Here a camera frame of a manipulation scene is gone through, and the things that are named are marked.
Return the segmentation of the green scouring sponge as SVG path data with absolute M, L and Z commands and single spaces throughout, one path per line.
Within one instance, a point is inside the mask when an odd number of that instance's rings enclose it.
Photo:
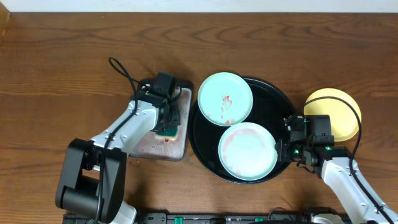
M 164 128 L 155 132 L 155 135 L 162 139 L 176 139 L 178 136 L 178 127 Z

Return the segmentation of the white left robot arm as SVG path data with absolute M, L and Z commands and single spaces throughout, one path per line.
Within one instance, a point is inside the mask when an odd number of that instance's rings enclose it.
M 178 80 L 158 73 L 134 86 L 124 113 L 90 140 L 74 139 L 67 147 L 55 194 L 58 208 L 95 223 L 127 223 L 134 209 L 123 202 L 127 157 L 149 132 L 164 129 L 173 116 Z

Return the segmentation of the pale yellow plate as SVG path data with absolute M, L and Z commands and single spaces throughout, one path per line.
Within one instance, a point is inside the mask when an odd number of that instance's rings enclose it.
M 357 102 L 349 94 L 336 88 L 323 88 L 313 92 L 306 102 L 323 96 L 333 96 L 351 105 L 361 119 L 361 111 Z M 331 133 L 335 142 L 342 142 L 352 138 L 359 130 L 356 116 L 345 103 L 334 99 L 322 99 L 309 103 L 304 108 L 305 115 L 329 115 Z

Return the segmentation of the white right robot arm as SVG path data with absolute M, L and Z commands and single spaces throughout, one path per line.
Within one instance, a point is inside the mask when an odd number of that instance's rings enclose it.
M 353 153 L 336 146 L 328 115 L 284 119 L 288 136 L 275 144 L 278 161 L 295 162 L 316 174 L 335 193 L 352 223 L 397 223 L 392 211 L 366 181 Z

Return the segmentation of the mint green plate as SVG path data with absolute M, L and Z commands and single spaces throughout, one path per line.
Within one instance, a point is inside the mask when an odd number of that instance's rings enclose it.
M 198 91 L 202 115 L 218 126 L 232 126 L 250 114 L 254 97 L 248 83 L 239 75 L 219 72 L 209 76 Z
M 275 139 L 256 123 L 239 123 L 229 127 L 218 143 L 223 168 L 233 177 L 255 181 L 266 177 L 277 164 Z

